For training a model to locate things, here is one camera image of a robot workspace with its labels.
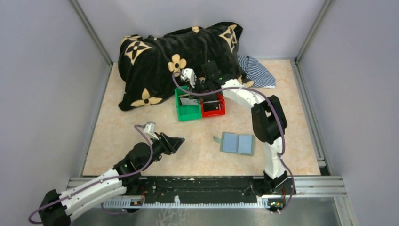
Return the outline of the red plastic bin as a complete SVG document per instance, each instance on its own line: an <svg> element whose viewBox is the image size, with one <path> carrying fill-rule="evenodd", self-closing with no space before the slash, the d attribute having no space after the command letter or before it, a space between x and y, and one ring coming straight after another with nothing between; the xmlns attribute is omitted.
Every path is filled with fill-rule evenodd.
<svg viewBox="0 0 399 226"><path fill-rule="evenodd" d="M204 97L200 103L203 118L221 116L226 113L225 100L221 93Z"/></svg>

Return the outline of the green plastic bin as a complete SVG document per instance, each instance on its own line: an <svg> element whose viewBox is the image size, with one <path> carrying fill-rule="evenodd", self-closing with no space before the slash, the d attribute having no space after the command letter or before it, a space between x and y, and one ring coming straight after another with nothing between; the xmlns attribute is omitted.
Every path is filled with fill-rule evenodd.
<svg viewBox="0 0 399 226"><path fill-rule="evenodd" d="M188 99L188 94L175 88L175 101L176 101L176 111L179 121L191 121L198 120L202 118L202 108L200 103L195 103L194 105L184 105L184 99Z"/></svg>

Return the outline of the sage green card holder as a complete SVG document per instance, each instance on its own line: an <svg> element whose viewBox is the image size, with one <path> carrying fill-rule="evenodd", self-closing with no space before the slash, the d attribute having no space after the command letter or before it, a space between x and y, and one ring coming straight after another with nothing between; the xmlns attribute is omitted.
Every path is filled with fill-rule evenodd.
<svg viewBox="0 0 399 226"><path fill-rule="evenodd" d="M213 140L220 144L221 152L244 156L254 155L254 135L223 132L221 137L213 136Z"/></svg>

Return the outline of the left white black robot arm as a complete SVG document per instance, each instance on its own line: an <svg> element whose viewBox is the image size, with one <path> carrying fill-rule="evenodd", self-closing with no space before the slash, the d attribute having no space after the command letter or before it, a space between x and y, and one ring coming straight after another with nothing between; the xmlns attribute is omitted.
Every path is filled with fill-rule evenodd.
<svg viewBox="0 0 399 226"><path fill-rule="evenodd" d="M156 133L156 138L134 145L128 154L102 175L75 188L46 193L38 214L44 226L69 226L83 213L104 201L141 189L141 172L162 155L175 154L185 139Z"/></svg>

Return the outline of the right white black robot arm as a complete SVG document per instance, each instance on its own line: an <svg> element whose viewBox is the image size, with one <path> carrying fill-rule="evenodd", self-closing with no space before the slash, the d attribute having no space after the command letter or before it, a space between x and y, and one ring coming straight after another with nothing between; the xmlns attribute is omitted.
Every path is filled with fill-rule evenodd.
<svg viewBox="0 0 399 226"><path fill-rule="evenodd" d="M199 76L190 73L191 90L206 94L221 92L222 95L251 112L254 135L264 145L266 164L264 169L265 189L271 194L282 190L287 180L287 168L282 156L286 150L285 129L287 120L277 96L267 97L261 92L246 87L237 76L223 73L215 61L202 66Z"/></svg>

